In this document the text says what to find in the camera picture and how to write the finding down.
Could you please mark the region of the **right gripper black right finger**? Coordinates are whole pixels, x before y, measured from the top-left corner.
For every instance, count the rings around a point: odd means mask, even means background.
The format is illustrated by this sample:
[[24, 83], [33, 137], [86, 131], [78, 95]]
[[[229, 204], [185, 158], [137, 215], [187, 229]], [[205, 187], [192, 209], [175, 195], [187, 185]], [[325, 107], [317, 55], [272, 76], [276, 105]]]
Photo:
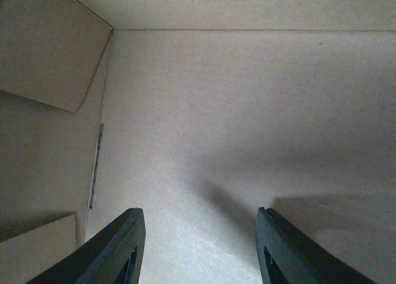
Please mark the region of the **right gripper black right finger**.
[[271, 208], [258, 209], [256, 248], [263, 283], [373, 283]]

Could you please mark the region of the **cardboard box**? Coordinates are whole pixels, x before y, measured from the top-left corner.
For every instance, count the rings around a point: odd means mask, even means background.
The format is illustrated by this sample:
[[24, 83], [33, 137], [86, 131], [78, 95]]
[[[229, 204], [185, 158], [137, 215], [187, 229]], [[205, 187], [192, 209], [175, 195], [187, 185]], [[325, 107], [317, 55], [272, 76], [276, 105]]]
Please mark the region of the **cardboard box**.
[[273, 208], [395, 282], [395, 0], [76, 0], [109, 29], [75, 112], [1, 92], [1, 240], [144, 210], [141, 283], [260, 283]]

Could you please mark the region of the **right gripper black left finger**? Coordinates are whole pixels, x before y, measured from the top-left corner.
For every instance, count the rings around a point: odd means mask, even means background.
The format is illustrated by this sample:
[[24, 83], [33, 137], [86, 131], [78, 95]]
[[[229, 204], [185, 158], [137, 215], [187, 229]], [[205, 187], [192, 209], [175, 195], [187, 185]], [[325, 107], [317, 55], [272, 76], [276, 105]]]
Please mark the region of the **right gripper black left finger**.
[[138, 283], [144, 247], [144, 212], [130, 208], [29, 283]]

